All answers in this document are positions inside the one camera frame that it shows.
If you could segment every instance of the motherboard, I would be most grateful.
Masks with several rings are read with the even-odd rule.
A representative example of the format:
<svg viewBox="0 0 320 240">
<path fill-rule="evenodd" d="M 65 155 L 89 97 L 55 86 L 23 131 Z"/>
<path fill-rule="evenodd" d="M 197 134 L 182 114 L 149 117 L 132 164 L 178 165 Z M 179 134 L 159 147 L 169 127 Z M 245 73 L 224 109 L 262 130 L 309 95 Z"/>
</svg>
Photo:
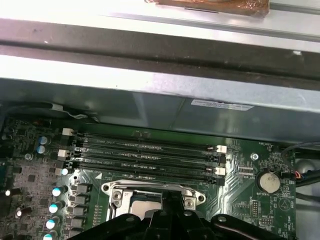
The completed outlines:
<svg viewBox="0 0 320 240">
<path fill-rule="evenodd" d="M 294 164 L 295 154 L 287 158 Z M 270 142 L 81 120 L 8 117 L 0 140 L 0 237 L 66 240 L 124 213 L 161 209 L 163 189 L 208 221 L 228 214 L 287 239 L 296 186 Z"/>
</svg>

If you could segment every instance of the label sticker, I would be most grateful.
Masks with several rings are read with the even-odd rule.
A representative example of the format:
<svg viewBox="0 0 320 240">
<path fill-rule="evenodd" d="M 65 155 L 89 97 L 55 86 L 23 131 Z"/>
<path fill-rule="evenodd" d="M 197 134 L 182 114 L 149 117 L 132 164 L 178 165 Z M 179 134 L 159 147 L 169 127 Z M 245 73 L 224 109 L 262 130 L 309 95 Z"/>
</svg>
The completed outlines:
<svg viewBox="0 0 320 240">
<path fill-rule="evenodd" d="M 191 105 L 217 108 L 217 109 L 230 109 L 230 110 L 237 110 L 237 111 L 248 111 L 249 109 L 252 109 L 254 107 L 250 105 L 224 103 L 219 101 L 206 101 L 206 100 L 200 100 L 200 99 L 194 99 L 191 102 Z"/>
</svg>

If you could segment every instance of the silver metal bracket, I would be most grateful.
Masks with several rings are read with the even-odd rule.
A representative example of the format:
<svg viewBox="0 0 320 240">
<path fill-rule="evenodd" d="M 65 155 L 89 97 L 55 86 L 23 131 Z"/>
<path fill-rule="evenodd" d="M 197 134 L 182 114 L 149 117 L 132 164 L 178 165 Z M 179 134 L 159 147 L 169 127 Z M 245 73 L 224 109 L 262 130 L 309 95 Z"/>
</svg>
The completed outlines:
<svg viewBox="0 0 320 240">
<path fill-rule="evenodd" d="M 206 202 L 203 193 L 179 184 L 123 179 L 104 183 L 101 190 L 109 196 L 107 221 L 127 213 L 135 214 L 141 219 L 152 215 L 162 208 L 159 200 L 163 190 L 180 191 L 186 210 L 196 210 L 196 206 Z"/>
</svg>

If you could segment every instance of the green circuit board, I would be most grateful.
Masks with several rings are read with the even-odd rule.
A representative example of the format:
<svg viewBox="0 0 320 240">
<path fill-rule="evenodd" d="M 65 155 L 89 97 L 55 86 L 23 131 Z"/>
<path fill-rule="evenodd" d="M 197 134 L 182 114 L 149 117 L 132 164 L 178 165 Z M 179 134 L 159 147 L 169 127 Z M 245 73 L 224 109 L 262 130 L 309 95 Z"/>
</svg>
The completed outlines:
<svg viewBox="0 0 320 240">
<path fill-rule="evenodd" d="M 203 170 L 196 168 L 201 162 L 205 162 L 201 157 L 186 161 L 189 168 L 183 171 L 180 168 L 163 166 L 159 168 L 159 171 L 162 171 L 160 175 L 118 171 L 111 167 L 115 166 L 113 161 L 101 163 L 92 160 L 90 166 L 98 164 L 97 167 L 85 167 L 88 162 L 82 160 L 80 163 L 84 164 L 84 167 L 76 168 L 72 174 L 66 176 L 57 174 L 57 158 L 54 156 L 59 149 L 72 150 L 70 140 L 61 138 L 63 128 L 91 136 L 91 140 L 96 141 L 96 145 L 91 145 L 92 149 L 87 147 L 87 151 L 95 154 L 102 154 L 96 148 L 100 148 L 101 144 L 105 143 L 102 141 L 105 136 L 124 142 L 137 140 L 140 144 L 154 143 L 152 151 L 155 155 L 162 154 L 159 144 L 188 145 L 190 149 L 192 146 L 195 148 L 226 146 L 226 163 L 222 164 L 226 169 L 225 183 L 217 185 L 201 180 L 207 177 Z M 197 206 L 196 210 L 201 212 L 207 220 L 216 214 L 228 214 L 288 239 L 296 235 L 295 182 L 289 178 L 280 177 L 280 187 L 275 193 L 267 193 L 257 184 L 257 176 L 266 170 L 279 175 L 289 172 L 288 167 L 281 160 L 280 148 L 276 144 L 119 125 L 83 123 L 74 120 L 35 120 L 30 117 L 8 118 L 5 131 L 8 132 L 9 137 L 3 141 L 1 147 L 5 146 L 8 151 L 10 146 L 12 155 L 0 158 L 0 186 L 2 185 L 3 190 L 12 187 L 21 188 L 24 194 L 14 196 L 10 202 L 3 203 L 7 204 L 8 213 L 7 216 L 0 215 L 0 236 L 12 233 L 26 235 L 33 240 L 43 239 L 49 232 L 46 221 L 52 216 L 58 216 L 61 219 L 56 229 L 58 238 L 68 239 L 73 235 L 71 232 L 74 216 L 71 208 L 75 207 L 74 198 L 78 195 L 76 189 L 81 184 L 90 185 L 90 191 L 85 193 L 89 200 L 86 202 L 87 211 L 81 228 L 87 230 L 101 224 L 107 219 L 109 202 L 109 196 L 101 191 L 101 185 L 123 179 L 189 186 L 205 194 L 205 203 Z M 37 153 L 38 139 L 41 136 L 52 139 L 49 150 L 43 154 Z M 175 148 L 175 154 L 182 156 L 183 153 L 179 152 L 181 150 L 178 147 Z M 32 159 L 26 159 L 26 154 L 31 154 Z M 256 154 L 257 159 L 252 158 L 253 154 Z M 294 153 L 290 153 L 288 158 L 293 164 Z M 151 168 L 150 165 L 152 161 L 150 164 L 144 164 L 143 167 Z M 190 177 L 175 177 L 185 173 Z M 67 186 L 67 193 L 55 198 L 52 196 L 52 189 L 60 185 Z M 48 207 L 55 201 L 65 202 L 66 207 L 51 214 Z M 16 218 L 16 209 L 21 204 L 32 206 L 32 213 L 25 218 Z"/>
</svg>

